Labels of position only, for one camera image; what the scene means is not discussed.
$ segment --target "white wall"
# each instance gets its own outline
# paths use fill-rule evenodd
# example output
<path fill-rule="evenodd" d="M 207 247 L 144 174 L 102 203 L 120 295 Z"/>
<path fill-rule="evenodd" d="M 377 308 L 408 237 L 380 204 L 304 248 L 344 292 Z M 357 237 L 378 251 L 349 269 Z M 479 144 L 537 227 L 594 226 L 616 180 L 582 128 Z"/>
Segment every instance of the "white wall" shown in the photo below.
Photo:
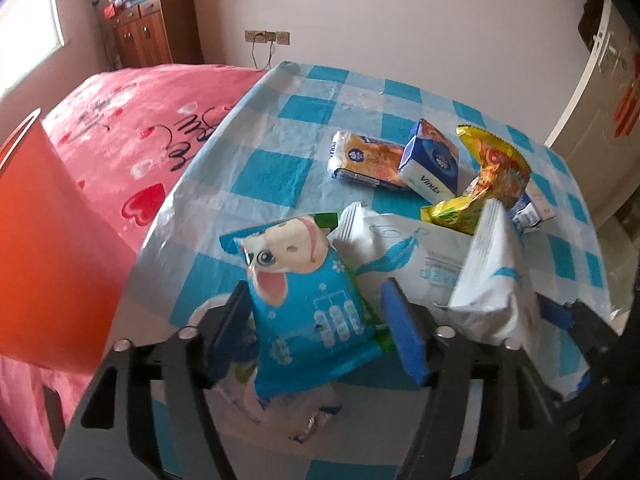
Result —
<path fill-rule="evenodd" d="M 87 77 L 107 68 L 88 0 L 56 0 L 65 46 L 0 100 L 0 144 L 34 109 L 46 115 Z"/>
<path fill-rule="evenodd" d="M 586 0 L 195 0 L 205 61 L 252 66 L 244 30 L 288 30 L 293 60 L 457 99 L 543 142 L 589 53 Z M 257 45 L 258 63 L 268 46 Z"/>

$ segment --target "pocket tissue pack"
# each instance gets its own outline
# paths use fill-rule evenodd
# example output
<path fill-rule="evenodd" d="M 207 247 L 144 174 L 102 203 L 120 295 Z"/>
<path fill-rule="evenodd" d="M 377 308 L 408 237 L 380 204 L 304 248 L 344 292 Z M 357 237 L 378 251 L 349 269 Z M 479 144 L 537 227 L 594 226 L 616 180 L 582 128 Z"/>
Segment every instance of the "pocket tissue pack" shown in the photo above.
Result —
<path fill-rule="evenodd" d="M 380 291 L 395 278 L 409 301 L 446 305 L 472 237 L 354 202 L 329 238 L 354 270 L 364 298 L 381 313 Z"/>
<path fill-rule="evenodd" d="M 420 119 L 409 134 L 398 174 L 431 204 L 450 200 L 458 191 L 458 149 L 435 126 Z"/>

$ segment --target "wooden cabinet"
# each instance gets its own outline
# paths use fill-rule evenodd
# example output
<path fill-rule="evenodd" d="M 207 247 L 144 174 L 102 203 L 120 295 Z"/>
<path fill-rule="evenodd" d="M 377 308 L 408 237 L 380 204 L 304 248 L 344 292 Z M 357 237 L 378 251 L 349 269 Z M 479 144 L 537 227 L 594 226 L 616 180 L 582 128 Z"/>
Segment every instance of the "wooden cabinet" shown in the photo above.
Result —
<path fill-rule="evenodd" d="M 145 0 L 111 26 L 124 68 L 204 62 L 193 0 Z"/>

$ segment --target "power cord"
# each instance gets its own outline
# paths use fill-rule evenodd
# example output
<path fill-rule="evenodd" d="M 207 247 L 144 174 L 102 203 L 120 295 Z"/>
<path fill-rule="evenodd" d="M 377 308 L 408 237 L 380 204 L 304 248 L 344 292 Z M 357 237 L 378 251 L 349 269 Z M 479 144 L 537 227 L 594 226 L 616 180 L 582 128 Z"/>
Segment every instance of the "power cord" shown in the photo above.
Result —
<path fill-rule="evenodd" d="M 257 38 L 258 36 L 262 36 L 262 37 L 264 37 L 264 34 L 263 34 L 263 33 L 256 34 L 256 35 L 254 36 L 254 40 L 253 40 L 253 42 L 252 42 L 252 44 L 251 44 L 251 57 L 252 57 L 252 58 L 253 58 L 253 60 L 254 60 L 254 66 L 255 66 L 256 68 L 258 68 L 258 62 L 255 60 L 255 53 L 254 53 L 254 49 L 255 49 L 255 38 Z M 269 60 L 267 61 L 267 64 L 266 64 L 265 66 L 263 66 L 260 70 L 266 70 L 266 69 L 268 69 L 268 68 L 271 68 L 271 59 L 273 58 L 273 50 L 274 50 L 274 49 L 273 49 L 273 41 L 271 41 L 271 42 L 270 42 L 270 45 L 269 45 Z"/>

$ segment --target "bed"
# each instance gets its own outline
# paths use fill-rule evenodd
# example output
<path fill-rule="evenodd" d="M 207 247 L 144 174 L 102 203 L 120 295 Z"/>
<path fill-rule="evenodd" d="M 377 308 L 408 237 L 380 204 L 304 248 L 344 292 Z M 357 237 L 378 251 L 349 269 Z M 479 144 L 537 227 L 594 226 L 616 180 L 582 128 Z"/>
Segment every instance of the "bed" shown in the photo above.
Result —
<path fill-rule="evenodd" d="M 101 73 L 43 125 L 92 207 L 137 252 L 166 195 L 262 75 L 177 64 Z M 0 418 L 48 472 L 56 449 L 42 387 L 59 392 L 68 424 L 88 380 L 0 357 Z"/>

